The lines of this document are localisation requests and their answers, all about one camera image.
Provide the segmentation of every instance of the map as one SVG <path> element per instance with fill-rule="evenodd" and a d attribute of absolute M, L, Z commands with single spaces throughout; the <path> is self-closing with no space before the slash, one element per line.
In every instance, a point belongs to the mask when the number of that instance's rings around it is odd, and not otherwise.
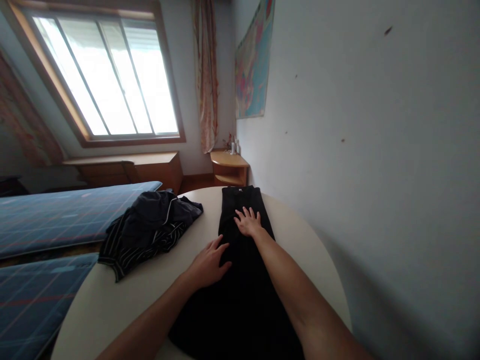
<path fill-rule="evenodd" d="M 270 44 L 275 0 L 260 0 L 245 37 L 235 53 L 235 116 L 265 113 L 269 79 Z"/>

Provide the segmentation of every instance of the left hand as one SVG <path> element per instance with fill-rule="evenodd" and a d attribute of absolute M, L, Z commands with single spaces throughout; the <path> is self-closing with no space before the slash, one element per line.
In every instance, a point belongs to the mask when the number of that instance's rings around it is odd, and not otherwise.
<path fill-rule="evenodd" d="M 192 281 L 196 290 L 216 283 L 232 266 L 232 262 L 227 261 L 222 267 L 219 267 L 220 257 L 230 245 L 225 243 L 219 246 L 222 238 L 223 235 L 220 235 L 215 240 L 210 241 L 185 271 L 185 277 Z"/>

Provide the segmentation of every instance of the black trousers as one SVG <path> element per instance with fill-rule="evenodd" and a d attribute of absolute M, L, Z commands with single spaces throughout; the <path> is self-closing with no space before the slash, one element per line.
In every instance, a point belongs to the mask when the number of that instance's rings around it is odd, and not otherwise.
<path fill-rule="evenodd" d="M 235 209 L 252 207 L 274 237 L 259 188 L 225 187 L 218 234 L 230 243 L 220 266 L 232 267 L 217 283 L 197 291 L 170 330 L 170 340 L 195 359 L 303 359 L 300 341 L 265 264 L 250 237 L 234 222 Z"/>

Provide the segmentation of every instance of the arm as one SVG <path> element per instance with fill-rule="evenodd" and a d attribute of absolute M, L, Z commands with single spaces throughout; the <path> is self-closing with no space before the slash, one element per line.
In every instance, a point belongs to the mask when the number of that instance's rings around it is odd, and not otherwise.
<path fill-rule="evenodd" d="M 219 267 L 228 243 L 219 246 L 220 235 L 211 241 L 162 296 L 136 318 L 97 357 L 97 360 L 153 359 L 190 296 L 219 281 L 232 263 Z"/>
<path fill-rule="evenodd" d="M 295 260 L 262 228 L 260 213 L 236 211 L 240 232 L 250 236 L 301 342 L 306 359 L 371 359 Z"/>

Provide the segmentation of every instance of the window sash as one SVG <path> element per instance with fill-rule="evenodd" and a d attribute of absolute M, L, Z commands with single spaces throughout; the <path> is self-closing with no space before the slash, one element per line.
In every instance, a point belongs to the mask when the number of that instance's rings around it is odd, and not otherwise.
<path fill-rule="evenodd" d="M 140 82 L 140 79 L 139 79 L 139 76 L 138 76 L 138 73 L 137 73 L 137 69 L 135 67 L 134 59 L 132 57 L 132 52 L 131 52 L 131 49 L 130 49 L 129 41 L 127 39 L 127 35 L 126 35 L 126 32 L 125 32 L 124 25 L 125 26 L 130 26 L 130 27 L 133 27 L 133 28 L 137 28 L 137 29 L 155 30 L 155 32 L 157 33 L 157 36 L 158 36 L 158 30 L 157 30 L 157 27 L 156 27 L 154 21 L 127 19 L 127 18 L 122 18 L 118 15 L 106 15 L 106 14 L 95 14 L 95 13 L 78 13 L 78 12 L 63 11 L 63 10 L 61 10 L 61 11 L 59 11 L 59 10 L 44 11 L 44 10 L 38 10 L 38 9 L 32 9 L 32 8 L 24 8 L 23 13 L 25 14 L 25 17 L 26 17 L 31 29 L 33 30 L 39 44 L 41 45 L 45 55 L 47 56 L 48 61 L 50 62 L 54 71 L 56 72 L 56 75 L 58 76 L 58 78 L 61 82 L 61 85 L 63 86 L 63 88 L 67 92 L 67 95 L 69 96 L 70 100 L 72 101 L 73 105 L 75 106 L 75 109 L 76 109 L 78 115 L 80 116 L 81 121 L 83 122 L 91 140 L 130 140 L 130 139 L 134 140 L 134 139 L 178 138 L 178 136 L 180 136 L 180 127 L 179 127 L 178 120 L 176 119 L 175 109 L 174 109 L 174 117 L 175 117 L 175 122 L 176 122 L 176 126 L 177 126 L 177 132 L 155 132 L 153 124 L 152 124 L 151 115 L 150 115 L 150 112 L 149 112 L 149 109 L 148 109 L 148 106 L 147 106 L 147 103 L 146 103 L 146 100 L 145 100 L 142 85 L 141 85 L 141 82 Z M 58 67 L 57 62 L 55 61 L 52 53 L 50 52 L 50 49 L 49 49 L 48 45 L 46 44 L 45 39 L 43 38 L 42 34 L 40 33 L 40 30 L 38 29 L 37 25 L 35 24 L 34 17 L 53 19 L 55 21 L 56 26 L 58 27 L 58 30 L 60 31 L 60 33 L 62 35 L 63 41 L 65 42 L 65 45 L 67 46 L 67 48 L 70 52 L 70 55 L 71 55 L 73 61 L 75 62 L 77 71 L 78 71 L 78 73 L 80 74 L 80 77 L 83 80 L 83 83 L 84 83 L 84 85 L 87 89 L 87 92 L 89 93 L 90 98 L 91 98 L 91 100 L 92 100 L 92 102 L 95 106 L 95 109 L 97 110 L 98 115 L 100 116 L 101 121 L 103 123 L 103 126 L 105 127 L 108 134 L 106 134 L 106 135 L 94 135 L 92 133 L 90 125 L 87 122 L 87 120 L 85 119 L 84 114 L 81 111 L 81 109 L 80 109 L 80 107 L 77 103 L 77 100 L 73 96 L 69 85 L 67 84 L 62 72 L 60 71 L 60 69 Z M 101 36 L 103 46 L 105 48 L 105 51 L 108 55 L 110 64 L 112 66 L 112 70 L 113 70 L 113 72 L 115 74 L 115 77 L 117 79 L 118 86 L 119 86 L 119 88 L 120 88 L 120 90 L 123 94 L 123 100 L 125 102 L 125 105 L 127 106 L 127 109 L 128 109 L 129 115 L 130 115 L 130 120 L 133 124 L 133 127 L 134 127 L 136 133 L 111 134 L 111 131 L 110 131 L 109 127 L 107 126 L 107 123 L 105 122 L 105 120 L 102 116 L 102 113 L 101 113 L 101 111 L 100 111 L 100 109 L 97 105 L 95 97 L 93 96 L 93 94 L 90 90 L 88 82 L 83 75 L 82 69 L 81 69 L 81 67 L 80 67 L 80 65 L 77 61 L 77 58 L 75 57 L 75 54 L 74 54 L 74 52 L 71 48 L 71 45 L 69 44 L 69 41 L 66 37 L 66 34 L 65 34 L 65 32 L 64 32 L 64 30 L 63 30 L 63 28 L 62 28 L 62 26 L 59 22 L 59 17 L 60 18 L 71 18 L 71 19 L 75 19 L 75 20 L 88 20 L 88 21 L 95 22 L 95 24 L 98 28 L 99 34 Z M 111 54 L 111 49 L 109 48 L 109 46 L 106 42 L 105 34 L 102 30 L 101 21 L 114 22 L 114 23 L 118 24 L 118 26 L 121 29 L 121 34 L 122 34 L 122 37 L 123 37 L 123 41 L 124 41 L 124 44 L 125 44 L 125 47 L 126 47 L 126 50 L 127 50 L 127 53 L 128 53 L 128 57 L 130 59 L 130 63 L 131 63 L 132 69 L 133 69 L 136 84 L 138 86 L 138 89 L 139 89 L 139 92 L 140 92 L 140 95 L 141 95 L 142 103 L 143 103 L 143 106 L 144 106 L 144 109 L 145 109 L 145 112 L 146 112 L 146 115 L 147 115 L 147 118 L 148 118 L 148 123 L 149 123 L 150 129 L 151 129 L 151 133 L 139 133 L 138 130 L 137 130 L 137 125 L 135 124 L 135 120 L 134 120 L 134 117 L 133 117 L 132 112 L 130 110 L 129 103 L 127 101 L 125 92 L 123 91 L 122 83 L 121 83 L 121 80 L 120 80 L 120 75 L 119 75 L 119 73 L 116 69 L 115 61 L 114 61 L 114 59 L 112 57 L 112 54 Z M 167 69 L 165 67 L 165 63 L 163 63 L 161 65 L 164 67 L 164 70 L 165 70 L 165 73 L 166 73 Z M 174 105 L 173 104 L 174 99 L 172 97 L 172 89 L 170 88 L 170 84 L 168 82 L 167 82 L 167 85 L 168 85 L 170 100 L 172 101 L 172 106 L 173 106 Z"/>

